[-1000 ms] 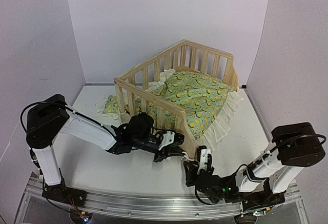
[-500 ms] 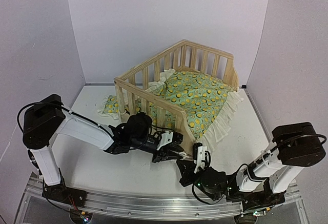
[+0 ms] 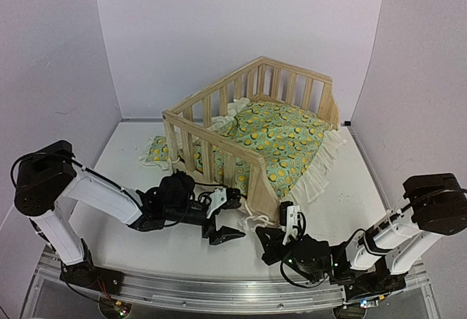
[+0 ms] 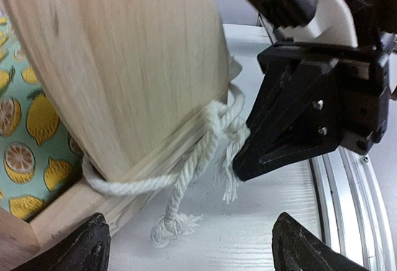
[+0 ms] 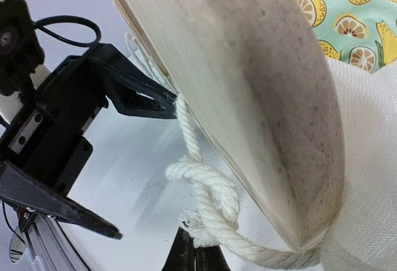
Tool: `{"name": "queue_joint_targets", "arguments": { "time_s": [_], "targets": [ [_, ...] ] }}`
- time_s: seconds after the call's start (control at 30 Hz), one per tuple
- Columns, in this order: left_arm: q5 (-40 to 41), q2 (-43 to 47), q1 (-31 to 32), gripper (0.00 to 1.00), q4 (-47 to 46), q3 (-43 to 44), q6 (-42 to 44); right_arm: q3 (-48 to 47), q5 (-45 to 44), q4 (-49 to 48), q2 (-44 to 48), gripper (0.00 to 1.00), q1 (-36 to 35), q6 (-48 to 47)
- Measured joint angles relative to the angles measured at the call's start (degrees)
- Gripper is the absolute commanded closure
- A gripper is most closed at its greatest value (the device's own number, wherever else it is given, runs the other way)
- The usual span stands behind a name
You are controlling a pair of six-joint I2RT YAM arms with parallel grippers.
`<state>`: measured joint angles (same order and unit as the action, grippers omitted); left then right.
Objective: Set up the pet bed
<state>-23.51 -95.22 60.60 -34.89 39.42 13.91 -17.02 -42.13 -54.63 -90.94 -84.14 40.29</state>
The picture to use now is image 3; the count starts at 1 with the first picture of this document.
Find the wooden pet bed frame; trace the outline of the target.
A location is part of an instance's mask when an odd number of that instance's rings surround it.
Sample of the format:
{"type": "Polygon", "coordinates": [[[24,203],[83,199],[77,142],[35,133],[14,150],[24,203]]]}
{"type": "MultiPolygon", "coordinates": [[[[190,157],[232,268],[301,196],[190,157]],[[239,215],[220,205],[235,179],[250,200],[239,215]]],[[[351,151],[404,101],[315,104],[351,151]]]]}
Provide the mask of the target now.
{"type": "Polygon", "coordinates": [[[333,81],[260,57],[163,112],[170,168],[245,193],[244,209],[268,224],[279,204],[321,195],[345,141],[333,81]]]}

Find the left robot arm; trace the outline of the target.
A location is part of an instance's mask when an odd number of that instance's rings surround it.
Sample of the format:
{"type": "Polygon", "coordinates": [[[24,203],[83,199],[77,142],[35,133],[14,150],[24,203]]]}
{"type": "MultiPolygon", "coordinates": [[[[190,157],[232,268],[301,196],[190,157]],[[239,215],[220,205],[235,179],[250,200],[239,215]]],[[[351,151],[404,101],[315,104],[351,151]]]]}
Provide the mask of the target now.
{"type": "Polygon", "coordinates": [[[17,158],[10,179],[15,188],[15,209],[58,254],[61,280],[82,288],[119,285],[123,274],[94,264],[87,242],[70,222],[78,204],[86,204],[138,232],[184,223],[201,227],[201,236],[210,245],[245,235],[238,229],[216,225],[221,210],[240,208],[239,189],[208,184],[206,191],[196,193],[198,182],[180,171],[163,177],[158,186],[147,191],[126,188],[78,162],[72,144],[65,140],[17,158]]]}

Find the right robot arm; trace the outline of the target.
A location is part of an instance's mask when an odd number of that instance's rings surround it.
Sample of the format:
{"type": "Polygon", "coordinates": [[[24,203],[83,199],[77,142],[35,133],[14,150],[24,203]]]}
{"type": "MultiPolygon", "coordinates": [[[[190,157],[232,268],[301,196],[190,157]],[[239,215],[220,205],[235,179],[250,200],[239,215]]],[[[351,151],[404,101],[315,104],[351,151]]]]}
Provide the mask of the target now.
{"type": "Polygon", "coordinates": [[[312,289],[328,281],[346,301],[369,300],[405,288],[414,262],[445,236],[466,229],[466,189],[452,173],[418,175],[403,187],[407,205],[348,240],[331,246],[306,234],[306,218],[291,201],[279,207],[279,227],[257,227],[263,262],[289,267],[312,289]]]}

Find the lemon print bed cushion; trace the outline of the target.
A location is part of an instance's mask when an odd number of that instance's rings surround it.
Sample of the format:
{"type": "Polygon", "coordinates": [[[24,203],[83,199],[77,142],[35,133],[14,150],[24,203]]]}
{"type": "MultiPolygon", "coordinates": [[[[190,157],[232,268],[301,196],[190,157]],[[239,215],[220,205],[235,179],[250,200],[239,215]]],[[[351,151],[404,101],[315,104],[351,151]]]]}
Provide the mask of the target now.
{"type": "Polygon", "coordinates": [[[312,203],[328,185],[328,171],[345,141],[316,114],[289,104],[252,102],[228,104],[228,114],[212,118],[210,131],[253,150],[265,158],[266,179],[277,204],[312,203]]]}

